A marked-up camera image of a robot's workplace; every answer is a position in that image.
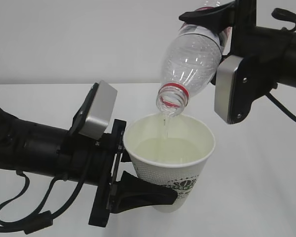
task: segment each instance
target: white background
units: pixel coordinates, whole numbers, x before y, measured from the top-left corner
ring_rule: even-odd
[[[178,16],[202,0],[0,0],[0,83],[159,81]],[[258,25],[296,0],[259,0]]]
[[[0,85],[0,106],[21,119],[68,129],[91,86],[82,83],[158,81],[157,60],[181,25],[178,15],[198,7],[196,0],[0,0],[0,83],[80,83]],[[274,7],[296,12],[296,0],[260,0],[259,25],[289,27],[271,19]],[[113,119],[131,122],[156,112],[158,83],[113,86]],[[273,94],[296,114],[296,89],[280,86]],[[87,222],[96,187],[85,185],[52,227],[32,236],[296,237],[296,124],[261,98],[243,123],[227,125],[214,113],[211,85],[185,113],[213,130],[217,148],[180,210],[144,207],[111,215],[105,229],[92,227]],[[120,170],[134,173],[131,164]],[[28,192],[2,211],[2,219],[20,219],[40,202],[50,178],[29,177]],[[0,170],[0,203],[23,182]],[[45,210],[58,209],[75,185],[57,183]]]

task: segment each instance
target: bottle neck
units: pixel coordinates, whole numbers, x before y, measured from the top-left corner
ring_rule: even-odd
[[[169,116],[176,116],[183,112],[189,99],[188,91],[178,83],[167,83],[159,90],[156,105],[158,109]]]

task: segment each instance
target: red ring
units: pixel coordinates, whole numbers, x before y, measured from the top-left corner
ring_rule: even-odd
[[[165,88],[166,86],[174,86],[174,87],[181,89],[184,92],[184,94],[187,96],[187,100],[189,100],[188,90],[184,86],[182,86],[181,84],[170,82],[170,83],[164,84],[163,87],[161,87],[161,89]]]

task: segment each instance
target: cup rim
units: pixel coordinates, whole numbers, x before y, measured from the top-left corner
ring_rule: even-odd
[[[215,148],[216,148],[216,139],[215,139],[215,136],[212,132],[212,130],[201,120],[199,119],[196,119],[195,117],[193,116],[190,116],[190,115],[186,115],[186,114],[180,114],[181,116],[184,116],[184,117],[187,117],[187,118],[190,118],[190,119],[193,119],[201,124],[203,124],[210,132],[210,134],[212,135],[212,138],[213,138],[213,148],[211,149],[210,152],[208,152],[208,154],[203,157],[202,159],[198,159],[196,161],[193,161],[193,162],[189,162],[189,163],[183,163],[183,164],[164,164],[164,163],[158,163],[158,162],[155,162],[155,161],[151,161],[151,160],[148,160],[148,159],[145,159],[139,155],[137,155],[136,153],[134,153],[133,151],[129,150],[127,147],[128,147],[128,144],[127,142],[125,141],[125,135],[127,134],[128,130],[134,125],[136,124],[137,122],[139,122],[140,120],[143,120],[143,119],[146,119],[148,117],[152,117],[152,116],[155,116],[155,115],[158,115],[159,113],[154,113],[154,114],[149,114],[143,118],[139,118],[133,122],[131,122],[125,129],[125,132],[123,134],[123,143],[124,143],[124,147],[126,149],[126,151],[129,153],[130,156],[134,157],[135,159],[137,160],[140,160],[141,162],[143,163],[146,163],[146,164],[150,164],[150,165],[153,165],[153,166],[157,166],[157,167],[162,167],[162,168],[185,168],[185,167],[190,167],[190,166],[194,166],[196,164],[199,164],[205,160],[207,160],[211,155],[212,153],[214,152]]]

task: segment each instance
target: liquid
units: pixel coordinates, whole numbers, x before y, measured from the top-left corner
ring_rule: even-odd
[[[162,128],[162,138],[166,140],[168,138],[168,130],[171,117],[169,115],[163,114],[163,128]]]
[[[145,159],[164,164],[189,163],[202,156],[199,149],[188,140],[182,138],[164,140],[162,137],[143,141],[135,153]]]

